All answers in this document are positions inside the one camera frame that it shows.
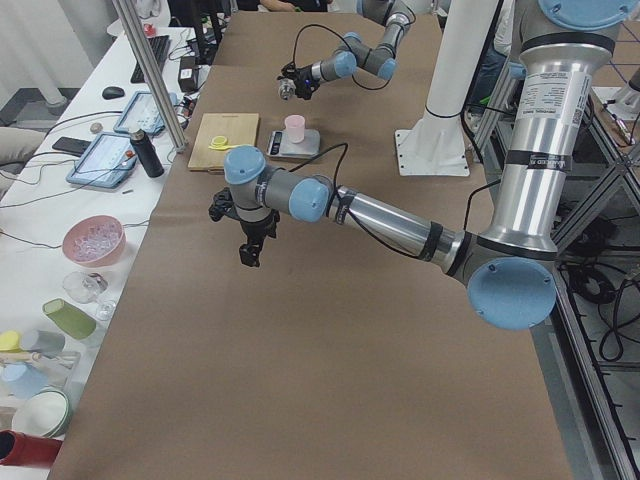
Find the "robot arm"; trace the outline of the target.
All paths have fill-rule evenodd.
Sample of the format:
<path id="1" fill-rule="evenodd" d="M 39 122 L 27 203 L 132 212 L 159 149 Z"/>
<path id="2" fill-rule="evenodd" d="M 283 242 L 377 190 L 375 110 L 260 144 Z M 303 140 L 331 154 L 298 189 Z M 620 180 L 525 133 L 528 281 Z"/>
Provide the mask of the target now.
<path id="1" fill-rule="evenodd" d="M 290 61 L 277 77 L 281 99 L 309 100 L 321 84 L 353 77 L 359 69 L 386 82 L 391 80 L 397 68 L 398 47 L 416 22 L 415 12 L 403 1 L 358 1 L 356 11 L 384 27 L 378 45 L 369 47 L 357 33 L 347 32 L 339 37 L 330 57 L 306 66 Z"/>
<path id="2" fill-rule="evenodd" d="M 517 7 L 513 52 L 526 76 L 512 141 L 489 227 L 453 232 L 319 176 L 268 164 L 250 146 L 224 161 L 226 187 L 210 207 L 213 220 L 237 220 L 246 242 L 241 261 L 259 263 L 282 214 L 327 217 L 361 228 L 401 255 L 438 264 L 467 289 L 486 322 L 523 330 L 544 321 L 556 302 L 550 232 L 571 167 L 593 74 L 610 60 L 631 1 L 525 1 Z"/>

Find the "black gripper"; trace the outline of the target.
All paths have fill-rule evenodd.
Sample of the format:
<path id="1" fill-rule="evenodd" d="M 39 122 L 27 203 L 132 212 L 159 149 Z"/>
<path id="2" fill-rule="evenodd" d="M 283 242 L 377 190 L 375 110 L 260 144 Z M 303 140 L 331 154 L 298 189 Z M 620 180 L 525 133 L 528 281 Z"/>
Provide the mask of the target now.
<path id="1" fill-rule="evenodd" d="M 239 257 L 243 265 L 248 267 L 260 266 L 261 245 L 267 237 L 277 237 L 278 213 L 269 212 L 268 215 L 258 221 L 240 220 L 242 231 L 247 237 L 247 243 L 239 247 Z"/>
<path id="2" fill-rule="evenodd" d="M 293 78 L 295 94 L 302 99 L 311 99 L 320 86 L 320 81 L 314 77 L 311 66 L 297 69 L 294 62 L 282 67 L 281 78 Z"/>

